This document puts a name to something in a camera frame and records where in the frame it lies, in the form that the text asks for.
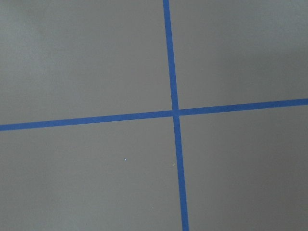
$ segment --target blue line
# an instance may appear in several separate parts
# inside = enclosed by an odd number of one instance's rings
[[[282,100],[282,101],[271,101],[263,103],[245,103],[245,104],[226,105],[226,106],[181,109],[180,115],[188,116],[197,114],[234,112],[234,111],[265,109],[265,108],[301,106],[301,105],[308,105],[308,99]]]
[[[113,115],[113,116],[106,115],[98,117],[50,120],[50,121],[29,122],[20,124],[6,124],[6,125],[0,125],[0,131],[59,127],[59,126],[78,125],[78,124],[93,124],[93,123],[104,123],[104,122],[135,120],[135,119],[171,117],[171,116],[172,116],[172,111],[143,112],[143,113],[133,113],[133,114],[123,114],[123,115]]]
[[[180,111],[179,111],[177,80],[176,80],[175,63],[174,63],[169,0],[163,0],[163,6],[164,6],[164,17],[165,17],[165,29],[166,29],[166,42],[167,42],[167,54],[168,54],[168,65],[169,65],[172,112],[173,112],[175,148],[176,148],[176,156],[177,156],[182,230],[189,231],[187,202],[186,202],[186,189],[185,189],[185,176],[184,176],[184,161],[183,161],[181,129],[180,129]]]

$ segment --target horizontal blue line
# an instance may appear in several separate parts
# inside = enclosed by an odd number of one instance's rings
[[[301,106],[301,105],[308,105],[308,99],[283,100],[283,101],[271,101],[271,102],[263,102],[263,103],[245,103],[245,104],[226,105],[226,106],[181,109],[180,115],[188,116],[188,115],[197,115],[197,114],[234,112],[234,111],[256,110],[256,109],[275,108],[275,107]]]
[[[20,124],[6,124],[6,125],[0,125],[0,131],[59,127],[59,126],[78,125],[78,124],[93,124],[93,123],[135,120],[135,119],[171,117],[171,116],[172,116],[172,111],[144,112],[144,113],[134,113],[134,114],[113,115],[113,116],[106,115],[106,116],[86,117],[86,118],[76,118],[76,119],[62,119],[62,120],[29,122]]]

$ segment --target gray floor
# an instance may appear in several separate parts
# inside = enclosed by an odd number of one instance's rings
[[[170,0],[180,108],[308,98],[308,2]],[[0,125],[171,110],[162,0],[2,0]],[[180,118],[191,231],[308,230],[307,106]],[[173,120],[0,132],[0,231],[180,231]]]

